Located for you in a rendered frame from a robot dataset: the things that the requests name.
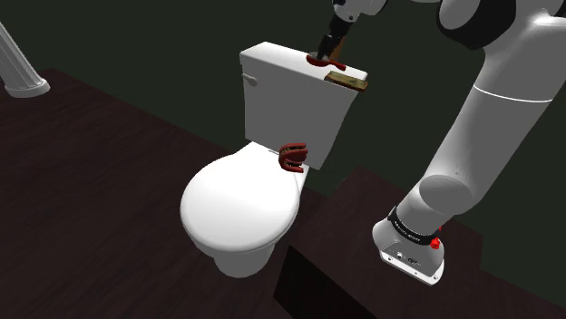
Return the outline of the brown upright block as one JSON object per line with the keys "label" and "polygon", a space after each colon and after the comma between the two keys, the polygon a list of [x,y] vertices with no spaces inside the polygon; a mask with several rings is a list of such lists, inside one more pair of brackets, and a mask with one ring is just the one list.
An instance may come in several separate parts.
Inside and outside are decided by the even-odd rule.
{"label": "brown upright block", "polygon": [[339,60],[339,56],[344,44],[344,41],[346,40],[345,36],[343,36],[340,39],[340,42],[337,44],[337,46],[334,48],[334,50],[331,52],[331,54],[328,56],[328,59],[331,61],[335,61],[337,62]]}

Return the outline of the flat brown book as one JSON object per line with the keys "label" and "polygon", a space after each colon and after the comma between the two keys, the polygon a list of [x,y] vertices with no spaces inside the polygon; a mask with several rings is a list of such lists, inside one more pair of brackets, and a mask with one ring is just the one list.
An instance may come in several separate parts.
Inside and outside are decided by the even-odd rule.
{"label": "flat brown book", "polygon": [[358,92],[364,92],[368,86],[367,81],[334,71],[329,72],[324,80]]}

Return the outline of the white toilet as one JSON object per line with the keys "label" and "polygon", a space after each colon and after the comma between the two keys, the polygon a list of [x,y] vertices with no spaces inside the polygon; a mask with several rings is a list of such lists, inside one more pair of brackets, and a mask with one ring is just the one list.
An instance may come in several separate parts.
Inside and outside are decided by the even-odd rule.
{"label": "white toilet", "polygon": [[[226,276],[252,276],[268,262],[298,215],[310,169],[320,169],[357,91],[327,82],[331,72],[366,80],[346,66],[316,67],[307,53],[263,42],[239,55],[248,144],[198,171],[181,198],[194,245]],[[305,143],[303,173],[283,170],[279,149]]]}

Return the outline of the red hair claw clip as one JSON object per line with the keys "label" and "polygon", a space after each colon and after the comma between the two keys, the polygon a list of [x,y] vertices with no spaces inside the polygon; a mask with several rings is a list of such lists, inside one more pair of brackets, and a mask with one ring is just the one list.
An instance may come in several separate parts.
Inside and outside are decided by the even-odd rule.
{"label": "red hair claw clip", "polygon": [[303,173],[301,165],[307,159],[308,149],[305,143],[288,143],[278,151],[279,166],[289,172]]}

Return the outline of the dark wood-patterned robot stand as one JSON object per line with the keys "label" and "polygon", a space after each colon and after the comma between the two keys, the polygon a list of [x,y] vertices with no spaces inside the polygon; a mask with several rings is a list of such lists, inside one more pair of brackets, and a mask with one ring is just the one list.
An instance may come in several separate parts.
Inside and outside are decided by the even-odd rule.
{"label": "dark wood-patterned robot stand", "polygon": [[405,192],[354,169],[292,240],[274,293],[293,319],[566,319],[552,304],[480,268],[483,238],[442,231],[446,268],[426,285],[382,261],[371,236]]}

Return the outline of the white pedestal column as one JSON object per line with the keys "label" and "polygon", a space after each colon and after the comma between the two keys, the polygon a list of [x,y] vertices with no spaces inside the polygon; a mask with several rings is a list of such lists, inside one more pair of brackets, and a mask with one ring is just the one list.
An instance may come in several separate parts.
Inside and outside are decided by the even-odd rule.
{"label": "white pedestal column", "polygon": [[50,84],[28,62],[0,22],[0,77],[5,90],[15,98],[33,98],[50,91]]}

